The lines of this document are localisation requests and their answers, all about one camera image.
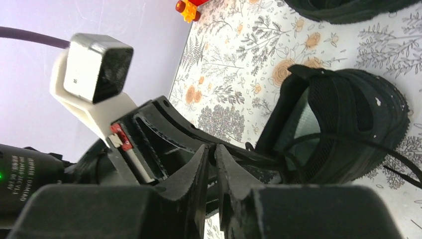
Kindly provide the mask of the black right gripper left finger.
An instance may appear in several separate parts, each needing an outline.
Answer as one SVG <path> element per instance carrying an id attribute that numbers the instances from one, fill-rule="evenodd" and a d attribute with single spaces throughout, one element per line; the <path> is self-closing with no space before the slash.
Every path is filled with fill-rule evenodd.
<path id="1" fill-rule="evenodd" d="M 48 185 L 23 208 L 10 239 L 201 239 L 209 147 L 156 186 Z"/>

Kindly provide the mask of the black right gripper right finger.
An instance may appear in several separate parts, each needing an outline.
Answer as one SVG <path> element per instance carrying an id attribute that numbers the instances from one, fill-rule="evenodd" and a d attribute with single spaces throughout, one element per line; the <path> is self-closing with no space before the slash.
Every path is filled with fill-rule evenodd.
<path id="1" fill-rule="evenodd" d="M 399 239 L 385 204 L 354 185 L 265 185 L 221 144 L 218 168 L 220 229 L 227 239 Z"/>

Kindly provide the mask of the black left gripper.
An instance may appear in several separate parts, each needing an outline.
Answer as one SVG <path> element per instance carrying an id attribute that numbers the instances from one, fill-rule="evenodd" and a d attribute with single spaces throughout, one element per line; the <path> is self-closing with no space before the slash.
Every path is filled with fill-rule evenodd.
<path id="1" fill-rule="evenodd" d="M 182 167 L 202 144 L 223 144 L 243 168 L 265 184 L 281 181 L 266 157 L 218 139 L 187 121 L 164 96 L 103 124 L 107 156 L 124 184 L 158 184 Z"/>

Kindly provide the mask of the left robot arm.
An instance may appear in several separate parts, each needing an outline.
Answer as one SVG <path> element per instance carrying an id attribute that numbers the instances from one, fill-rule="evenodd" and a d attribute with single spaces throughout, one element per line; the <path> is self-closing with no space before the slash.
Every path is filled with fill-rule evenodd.
<path id="1" fill-rule="evenodd" d="M 197 129 L 164 96 L 108 125 L 77 163 L 34 148 L 0 147 L 0 217 L 16 219 L 39 188 L 48 184 L 157 185 L 186 165 L 203 144 L 222 140 Z M 121 145 L 112 144 L 115 135 Z"/>

